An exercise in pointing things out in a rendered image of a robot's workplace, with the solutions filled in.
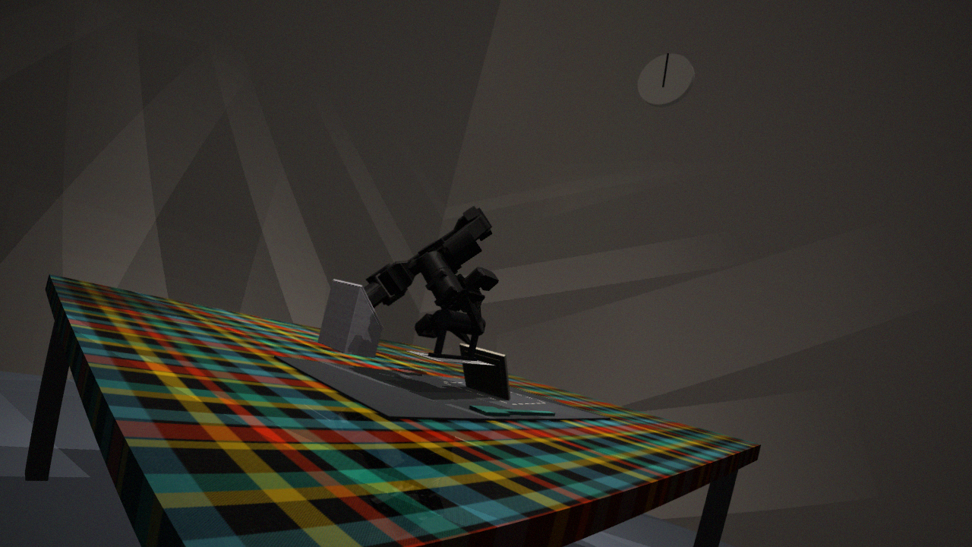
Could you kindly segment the beige square tile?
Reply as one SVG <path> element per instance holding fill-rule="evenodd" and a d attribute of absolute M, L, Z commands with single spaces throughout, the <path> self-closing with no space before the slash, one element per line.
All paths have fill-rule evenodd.
<path fill-rule="evenodd" d="M 459 353 L 466 356 L 469 345 L 459 344 Z M 475 347 L 475 358 L 492 365 L 462 364 L 465 386 L 499 398 L 510 400 L 508 384 L 507 357 L 482 347 Z M 496 365 L 496 366 L 494 366 Z"/>

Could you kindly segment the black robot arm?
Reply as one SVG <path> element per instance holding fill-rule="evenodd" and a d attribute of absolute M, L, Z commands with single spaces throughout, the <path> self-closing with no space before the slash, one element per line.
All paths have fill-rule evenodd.
<path fill-rule="evenodd" d="M 382 269 L 367 278 L 369 284 L 364 287 L 364 290 L 372 307 L 377 307 L 380 302 L 390 307 L 393 302 L 404 296 L 407 288 L 413 283 L 413 278 L 420 271 L 426 282 L 434 271 L 445 267 L 451 269 L 453 274 L 457 274 L 458 269 L 462 267 L 461 264 L 482 252 L 476 240 L 488 238 L 492 233 L 491 227 L 481 208 L 466 209 L 464 216 L 457 220 L 453 231 L 423 247 L 408 261 L 385 264 Z M 392 296 L 391 298 L 379 283 L 376 277 L 378 274 L 380 274 L 378 278 Z"/>

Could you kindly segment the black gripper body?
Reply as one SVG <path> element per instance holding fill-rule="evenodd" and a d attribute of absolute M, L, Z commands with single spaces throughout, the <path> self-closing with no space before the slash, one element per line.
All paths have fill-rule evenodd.
<path fill-rule="evenodd" d="M 483 267 L 476 267 L 474 271 L 466 276 L 465 283 L 466 287 L 462 288 L 462 285 L 459 284 L 458 276 L 455 276 L 451 269 L 445 267 L 444 269 L 434 271 L 428 277 L 426 288 L 433 292 L 435 297 L 434 302 L 437 307 L 455 311 L 461 305 L 459 299 L 462 296 L 469 291 L 481 294 L 480 287 L 482 290 L 489 291 L 499 283 L 499 278 L 495 276 L 493 271 L 483 269 Z M 437 337 L 440 328 L 435 327 L 433 324 L 437 320 L 441 309 L 438 309 L 435 314 L 422 316 L 422 319 L 415 325 L 418 336 L 428 338 Z"/>

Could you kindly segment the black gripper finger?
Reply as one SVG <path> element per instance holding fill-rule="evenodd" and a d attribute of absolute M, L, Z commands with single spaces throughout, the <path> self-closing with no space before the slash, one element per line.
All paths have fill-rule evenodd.
<path fill-rule="evenodd" d="M 437 322 L 437 320 L 435 320 L 435 322 Z M 435 327 L 437 327 L 437 323 L 435 323 L 435 322 L 434 322 L 433 325 Z M 451 332 L 451 333 L 454 334 L 455 336 L 457 336 L 457 338 L 459 338 L 460 340 L 464 340 L 464 343 L 466 343 L 466 345 L 471 345 L 471 340 L 469 340 L 469 338 L 468 338 L 468 336 L 466 336 L 466 334 L 460 334 L 460 333 L 455 333 L 455 332 Z"/>
<path fill-rule="evenodd" d="M 472 323 L 477 328 L 477 331 L 484 333 L 483 322 L 481 318 L 481 303 L 485 296 L 479 293 L 469 291 L 461 299 L 462 307 L 464 307 L 466 314 L 471 318 Z"/>

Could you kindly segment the teal flat trowel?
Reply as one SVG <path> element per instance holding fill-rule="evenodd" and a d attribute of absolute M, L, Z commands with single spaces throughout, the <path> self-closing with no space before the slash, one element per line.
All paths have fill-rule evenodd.
<path fill-rule="evenodd" d="M 498 409 L 496 407 L 481 407 L 481 406 L 471 406 L 469 405 L 471 411 L 477 413 L 484 413 L 486 416 L 510 416 L 510 415 L 524 415 L 524 416 L 555 416 L 555 413 L 550 411 L 513 411 L 512 409 Z"/>

